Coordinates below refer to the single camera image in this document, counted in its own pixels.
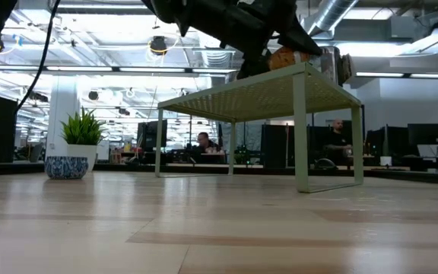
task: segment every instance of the metal duct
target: metal duct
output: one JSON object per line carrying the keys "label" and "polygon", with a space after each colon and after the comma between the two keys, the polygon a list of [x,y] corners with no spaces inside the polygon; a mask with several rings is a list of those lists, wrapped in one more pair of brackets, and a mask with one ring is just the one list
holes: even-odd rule
{"label": "metal duct", "polygon": [[303,21],[303,28],[310,36],[331,31],[359,0],[322,0],[319,11]]}
{"label": "metal duct", "polygon": [[[199,44],[201,48],[217,48],[221,43],[219,40],[208,36],[205,33],[199,33]],[[202,58],[204,65],[208,68],[229,68],[230,67],[230,54],[224,51],[202,51]]]}

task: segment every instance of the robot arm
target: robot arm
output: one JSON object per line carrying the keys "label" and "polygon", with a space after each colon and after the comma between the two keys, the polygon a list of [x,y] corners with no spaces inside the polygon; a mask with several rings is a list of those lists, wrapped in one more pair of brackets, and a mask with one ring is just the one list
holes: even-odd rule
{"label": "robot arm", "polygon": [[322,55],[322,50],[300,26],[295,0],[143,0],[165,23],[176,23],[185,36],[194,27],[243,52],[246,61],[264,55],[276,31],[278,42],[295,51]]}

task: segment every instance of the ceiling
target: ceiling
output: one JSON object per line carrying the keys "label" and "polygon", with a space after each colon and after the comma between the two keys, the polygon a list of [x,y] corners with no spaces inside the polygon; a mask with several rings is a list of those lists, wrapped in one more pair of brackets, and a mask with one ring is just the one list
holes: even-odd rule
{"label": "ceiling", "polygon": [[[51,4],[52,1],[49,3],[41,1],[35,4],[32,0],[20,0],[2,31],[5,48],[0,53],[0,65],[38,65],[40,63],[48,27],[48,7]],[[175,24],[157,21],[156,17],[150,15],[146,9],[130,9],[124,6],[140,4],[141,1],[62,0],[63,8],[59,9],[54,20],[46,65],[233,70],[241,66],[243,54],[235,49],[219,49],[219,41],[215,38],[194,29],[191,29],[185,37],[180,37]],[[113,5],[114,8],[102,8],[99,7],[100,5]],[[301,18],[305,18],[317,12],[319,1],[298,1],[297,6],[297,13]],[[356,37],[348,38],[346,33],[357,32],[357,30],[350,31],[352,26],[348,24],[348,21],[364,20],[365,22],[373,21],[374,24],[384,24],[383,22],[387,22],[394,12],[407,7],[409,9],[403,17],[409,18],[416,28],[424,30],[413,20],[413,16],[438,11],[438,1],[425,0],[423,4],[420,4],[418,1],[360,0],[346,15],[344,18],[346,20],[339,24],[334,40],[317,40],[318,44],[320,46],[336,45],[344,54],[350,53],[356,56],[360,50],[355,47],[350,48],[349,43],[366,42],[369,37],[364,35],[358,40]],[[149,43],[153,37],[157,36],[165,37],[168,50],[164,56],[156,56],[150,51]],[[405,42],[399,42],[399,40],[394,42],[387,37],[382,40],[376,39],[370,46],[371,49],[375,44],[381,45],[384,49],[387,46],[404,46],[411,43],[413,39],[413,37],[408,37]],[[279,47],[276,40],[272,40],[268,45],[272,51]],[[393,62],[388,62],[386,59],[369,60],[366,56],[354,57],[354,59],[359,60],[358,68],[389,69],[393,66]],[[412,60],[413,58],[407,60],[407,67],[413,67],[410,65]],[[435,63],[437,62],[426,62],[425,65],[431,66]],[[425,69],[438,70],[438,67],[434,65],[433,68]],[[89,110],[96,110],[95,114],[108,122],[110,137],[117,140],[135,138],[137,122],[156,119],[157,111],[154,108],[158,102],[210,88],[216,84],[223,84],[227,81],[227,72],[225,70],[225,73],[213,75],[214,77],[200,73],[167,76],[149,73],[133,76],[130,74],[106,75],[99,72],[85,73],[75,77],[78,77],[78,83],[83,87],[81,88],[82,105]],[[58,76],[56,73],[43,74],[34,89],[35,92],[51,100],[52,80]],[[0,96],[20,100],[33,77],[34,72],[0,71]],[[90,100],[89,91],[97,91],[99,100]],[[118,108],[125,108],[130,114],[119,114]],[[28,136],[32,136],[28,129],[33,128],[35,132],[44,132],[48,112],[49,103],[28,100],[18,117],[20,129],[27,131]],[[169,119],[179,120],[189,118],[177,113],[166,113],[166,116]],[[214,134],[215,123],[202,121],[203,123],[199,126],[199,121],[201,120],[195,119],[193,122],[198,129]],[[189,137],[188,123],[183,123],[182,127],[180,129],[170,127],[169,131],[181,132],[174,137],[174,140],[184,143]]]}

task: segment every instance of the fluorescent light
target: fluorescent light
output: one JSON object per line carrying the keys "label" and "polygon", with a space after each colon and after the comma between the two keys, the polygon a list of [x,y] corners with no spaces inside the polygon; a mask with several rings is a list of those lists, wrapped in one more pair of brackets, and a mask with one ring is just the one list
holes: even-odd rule
{"label": "fluorescent light", "polygon": [[358,77],[401,77],[403,73],[390,73],[390,72],[357,72]]}
{"label": "fluorescent light", "polygon": [[342,55],[349,54],[359,57],[393,57],[405,51],[406,45],[394,43],[336,43]]}
{"label": "fluorescent light", "polygon": [[235,72],[236,69],[231,68],[194,68],[195,73],[230,73]]}
{"label": "fluorescent light", "polygon": [[183,73],[184,68],[120,68],[122,72],[178,72]]}
{"label": "fluorescent light", "polygon": [[82,67],[82,66],[48,66],[46,67],[50,71],[63,71],[63,72],[111,72],[111,67]]}
{"label": "fluorescent light", "polygon": [[422,74],[422,73],[414,73],[410,76],[411,78],[430,78],[430,79],[438,79],[438,74],[434,74],[434,73],[426,73],[426,74]]}
{"label": "fluorescent light", "polygon": [[76,5],[76,4],[62,4],[59,8],[110,8],[110,9],[145,9],[145,5]]}
{"label": "fluorescent light", "polygon": [[36,71],[38,67],[35,65],[0,65],[0,70]]}
{"label": "fluorescent light", "polygon": [[235,49],[222,49],[222,48],[193,48],[194,53],[236,53]]}

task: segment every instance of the person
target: person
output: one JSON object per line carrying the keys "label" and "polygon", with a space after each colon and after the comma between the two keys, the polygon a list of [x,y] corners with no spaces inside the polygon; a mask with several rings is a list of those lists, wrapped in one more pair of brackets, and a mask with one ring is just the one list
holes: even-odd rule
{"label": "person", "polygon": [[198,149],[201,153],[217,154],[223,153],[221,147],[209,140],[209,134],[206,132],[200,132],[197,136]]}
{"label": "person", "polygon": [[348,144],[342,135],[344,124],[341,119],[336,119],[332,123],[332,131],[326,139],[327,158],[336,165],[347,165],[350,163],[348,155],[351,153],[352,146]]}

